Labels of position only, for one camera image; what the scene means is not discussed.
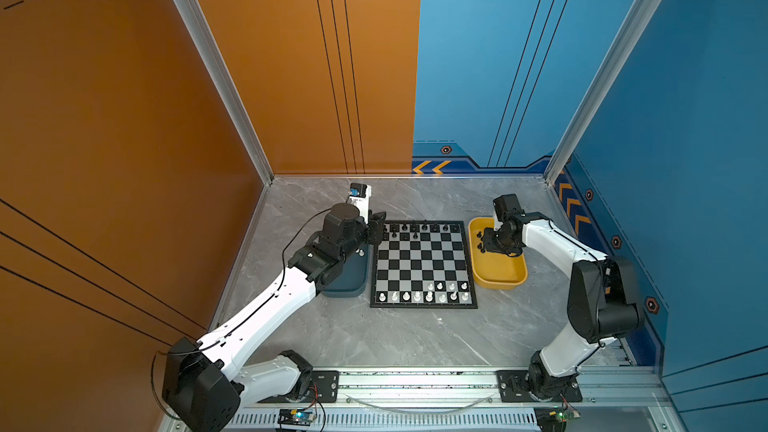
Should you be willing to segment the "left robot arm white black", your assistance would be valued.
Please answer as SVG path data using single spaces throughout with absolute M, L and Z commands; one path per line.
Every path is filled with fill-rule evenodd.
M 247 367 L 262 343 L 294 312 L 342 272 L 345 262 L 384 237 L 386 213 L 364 199 L 323 211 L 323 227 L 291 258 L 274 281 L 235 316 L 197 340 L 179 339 L 165 352 L 158 400 L 192 431 L 221 431 L 238 410 L 273 397 L 299 402 L 310 393 L 312 365 L 293 350 Z

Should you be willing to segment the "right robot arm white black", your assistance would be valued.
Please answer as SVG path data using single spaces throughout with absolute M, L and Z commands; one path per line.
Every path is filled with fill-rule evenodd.
M 566 325 L 532 355 L 525 372 L 501 375 L 499 386 L 524 400 L 563 399 L 598 350 L 643 327 L 635 268 L 567 235 L 544 214 L 524 211 L 514 194 L 495 198 L 493 207 L 494 225 L 479 234 L 482 253 L 520 258 L 533 249 L 569 279 Z

